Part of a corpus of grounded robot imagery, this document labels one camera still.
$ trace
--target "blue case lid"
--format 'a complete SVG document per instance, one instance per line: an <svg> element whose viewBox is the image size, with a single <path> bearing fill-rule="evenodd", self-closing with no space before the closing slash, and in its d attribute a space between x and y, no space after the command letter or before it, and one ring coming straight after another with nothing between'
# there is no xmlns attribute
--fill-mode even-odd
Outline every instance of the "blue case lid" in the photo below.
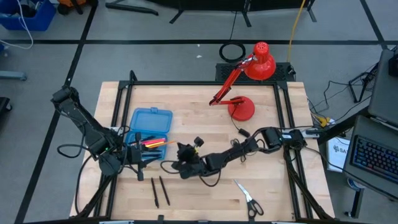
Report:
<svg viewBox="0 0 398 224"><path fill-rule="evenodd" d="M135 132L168 133L172 118L173 113L169 110L158 110L156 107L137 108L132 115L130 128Z"/></svg>

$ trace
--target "lamp base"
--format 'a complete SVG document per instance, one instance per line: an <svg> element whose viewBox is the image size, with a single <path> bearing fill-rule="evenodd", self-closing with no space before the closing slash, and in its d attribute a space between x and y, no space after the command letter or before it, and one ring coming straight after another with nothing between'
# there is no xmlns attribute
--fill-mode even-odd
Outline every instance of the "lamp base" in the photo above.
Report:
<svg viewBox="0 0 398 224"><path fill-rule="evenodd" d="M254 114L254 103L245 96L237 96L234 98L241 98L244 102L238 105L228 105L229 115L236 121L247 121Z"/></svg>

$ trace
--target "lamp shade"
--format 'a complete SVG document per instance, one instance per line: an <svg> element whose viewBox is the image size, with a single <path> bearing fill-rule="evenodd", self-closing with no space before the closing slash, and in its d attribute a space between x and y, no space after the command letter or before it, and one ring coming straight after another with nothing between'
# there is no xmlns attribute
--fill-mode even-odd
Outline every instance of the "lamp shade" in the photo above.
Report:
<svg viewBox="0 0 398 224"><path fill-rule="evenodd" d="M252 58L248 65L243 69L245 74L253 80L267 80L276 70L276 64L273 56L269 53L269 46L265 42L258 42L254 46Z"/></svg>

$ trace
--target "wheel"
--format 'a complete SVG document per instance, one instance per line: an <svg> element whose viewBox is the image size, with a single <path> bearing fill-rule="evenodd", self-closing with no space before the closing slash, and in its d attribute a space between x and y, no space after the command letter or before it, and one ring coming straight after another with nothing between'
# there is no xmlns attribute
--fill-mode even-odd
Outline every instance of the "wheel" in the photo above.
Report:
<svg viewBox="0 0 398 224"><path fill-rule="evenodd" d="M91 5L92 7L97 7L98 6L98 0L87 0L87 3Z"/></svg>
<svg viewBox="0 0 398 224"><path fill-rule="evenodd" d="M66 16L67 14L69 14L69 7L67 5L59 4L57 10L61 15Z"/></svg>
<svg viewBox="0 0 398 224"><path fill-rule="evenodd" d="M7 106L6 106L6 111L9 112L11 110L12 110L12 106L11 106L10 103L8 103Z"/></svg>

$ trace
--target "red desk lamp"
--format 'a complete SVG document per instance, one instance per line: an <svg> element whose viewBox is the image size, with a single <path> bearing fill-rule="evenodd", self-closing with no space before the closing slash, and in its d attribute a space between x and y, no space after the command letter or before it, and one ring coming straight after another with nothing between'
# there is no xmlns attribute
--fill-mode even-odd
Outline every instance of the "red desk lamp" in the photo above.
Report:
<svg viewBox="0 0 398 224"><path fill-rule="evenodd" d="M231 90L232 84L242 71L253 80L267 80L274 74L275 69L275 60L269 53L268 44L265 42L256 43L253 53L237 64L221 90L209 102L209 105L228 105L229 115L233 119L237 121L249 120L254 114L253 101L245 96L237 96L227 101L222 101L222 99Z"/></svg>

